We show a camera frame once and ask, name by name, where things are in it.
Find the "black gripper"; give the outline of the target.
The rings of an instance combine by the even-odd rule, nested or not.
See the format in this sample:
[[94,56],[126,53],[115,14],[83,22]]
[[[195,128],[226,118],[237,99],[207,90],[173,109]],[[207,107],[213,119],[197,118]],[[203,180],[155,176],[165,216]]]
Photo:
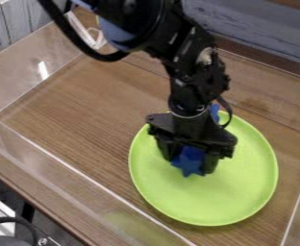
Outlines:
[[210,109],[191,117],[179,117],[171,112],[153,113],[146,116],[146,123],[159,154],[167,161],[179,154],[183,146],[205,152],[202,175],[211,174],[218,161],[233,156],[237,137],[217,124]]

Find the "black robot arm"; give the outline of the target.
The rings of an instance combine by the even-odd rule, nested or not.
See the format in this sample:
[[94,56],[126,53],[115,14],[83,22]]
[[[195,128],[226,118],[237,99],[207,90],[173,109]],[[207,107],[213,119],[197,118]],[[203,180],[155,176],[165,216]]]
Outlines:
[[62,34],[77,48],[101,62],[117,62],[142,51],[159,60],[169,75],[169,111],[146,117],[149,135],[161,157],[182,174],[205,176],[218,162],[233,156],[237,137],[218,122],[217,112],[229,110],[221,94],[230,78],[217,54],[214,37],[185,15],[181,0],[70,0],[93,12],[110,54],[91,48],[52,0],[36,0]]

